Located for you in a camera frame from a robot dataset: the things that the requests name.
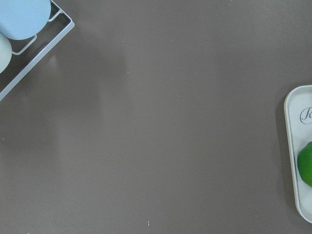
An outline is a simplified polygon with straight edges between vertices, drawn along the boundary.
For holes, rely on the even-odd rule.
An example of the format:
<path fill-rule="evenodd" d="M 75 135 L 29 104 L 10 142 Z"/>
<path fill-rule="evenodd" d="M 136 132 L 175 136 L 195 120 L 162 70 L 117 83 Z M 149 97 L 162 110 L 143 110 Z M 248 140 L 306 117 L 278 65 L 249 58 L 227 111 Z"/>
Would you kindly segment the green lime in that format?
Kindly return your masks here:
<path fill-rule="evenodd" d="M 298 154 L 297 167 L 301 179 L 312 186 L 312 142 L 309 142 Z"/>

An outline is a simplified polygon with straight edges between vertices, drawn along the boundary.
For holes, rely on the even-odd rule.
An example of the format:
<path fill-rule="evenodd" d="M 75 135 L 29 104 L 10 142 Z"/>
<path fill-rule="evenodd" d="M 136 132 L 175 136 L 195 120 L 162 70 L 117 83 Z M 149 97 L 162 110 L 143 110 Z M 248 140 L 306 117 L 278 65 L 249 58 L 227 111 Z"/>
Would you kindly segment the pale green cup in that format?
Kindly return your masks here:
<path fill-rule="evenodd" d="M 12 57 L 12 46 L 7 37 L 0 35 L 0 72 L 2 73 Z"/>

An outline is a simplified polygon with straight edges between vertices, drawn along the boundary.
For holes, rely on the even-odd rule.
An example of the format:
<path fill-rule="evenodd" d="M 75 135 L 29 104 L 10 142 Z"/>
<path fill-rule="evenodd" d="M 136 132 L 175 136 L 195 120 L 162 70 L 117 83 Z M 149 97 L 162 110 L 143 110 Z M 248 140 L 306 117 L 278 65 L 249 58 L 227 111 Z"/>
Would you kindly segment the cream rectangular tray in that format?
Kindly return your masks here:
<path fill-rule="evenodd" d="M 312 222 L 312 187 L 306 184 L 298 170 L 299 152 L 312 141 L 312 86 L 294 88 L 284 101 L 284 114 L 292 170 L 295 205 L 298 213 Z"/>

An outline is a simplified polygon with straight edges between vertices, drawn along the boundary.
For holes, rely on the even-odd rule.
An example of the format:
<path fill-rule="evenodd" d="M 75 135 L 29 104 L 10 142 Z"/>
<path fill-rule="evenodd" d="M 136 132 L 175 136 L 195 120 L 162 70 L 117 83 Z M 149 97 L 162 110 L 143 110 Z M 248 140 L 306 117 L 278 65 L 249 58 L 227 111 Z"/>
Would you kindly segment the light blue cup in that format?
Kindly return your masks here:
<path fill-rule="evenodd" d="M 2 0 L 0 32 L 9 39 L 28 39 L 45 27 L 50 14 L 49 0 Z"/>

